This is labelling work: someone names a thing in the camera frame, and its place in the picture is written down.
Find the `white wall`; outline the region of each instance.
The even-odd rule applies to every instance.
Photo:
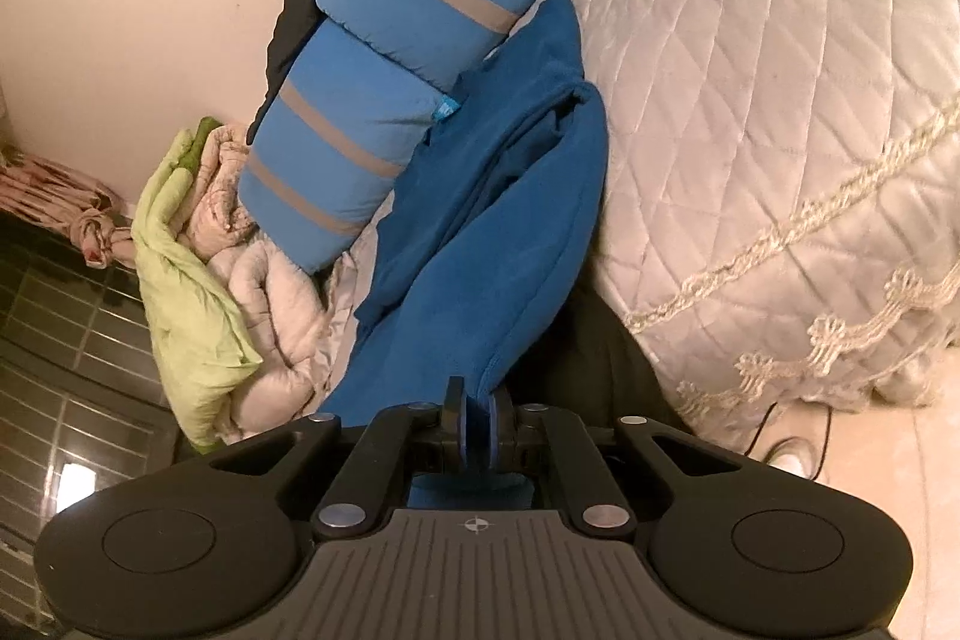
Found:
[[[248,122],[283,0],[0,0],[16,140],[136,201],[176,129]]]

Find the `circular cap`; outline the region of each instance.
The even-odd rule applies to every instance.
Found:
[[[159,575],[200,561],[216,540],[213,525],[203,516],[179,509],[141,510],[107,530],[104,553],[129,572]]]
[[[594,528],[620,528],[630,520],[630,513],[618,504],[594,504],[584,510],[584,520]]]
[[[320,523],[330,528],[350,528],[362,524],[367,514],[356,504],[328,504],[318,514]]]
[[[843,535],[818,515],[765,510],[733,527],[733,547],[757,567],[780,573],[813,573],[843,554]]]

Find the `ribbed gray panel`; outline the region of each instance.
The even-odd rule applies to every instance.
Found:
[[[747,640],[674,603],[630,546],[574,534],[556,511],[480,516],[484,528],[474,513],[398,510],[380,533],[321,547],[273,608],[216,638]]]

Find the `black cloth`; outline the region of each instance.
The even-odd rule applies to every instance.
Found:
[[[274,26],[274,37],[267,45],[267,95],[247,129],[248,145],[253,144],[256,129],[274,103],[299,52],[325,18],[326,15],[317,8],[316,0],[283,0],[283,11]]]
[[[611,427],[622,415],[644,415],[692,434],[664,399],[637,340],[582,282],[512,367],[506,384],[515,405],[567,408],[587,426]]]

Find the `blue blanket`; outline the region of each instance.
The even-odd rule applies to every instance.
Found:
[[[442,402],[451,375],[486,407],[584,263],[607,126],[570,0],[544,1],[454,97],[462,109],[427,132],[379,224],[349,369],[323,404],[344,426]]]

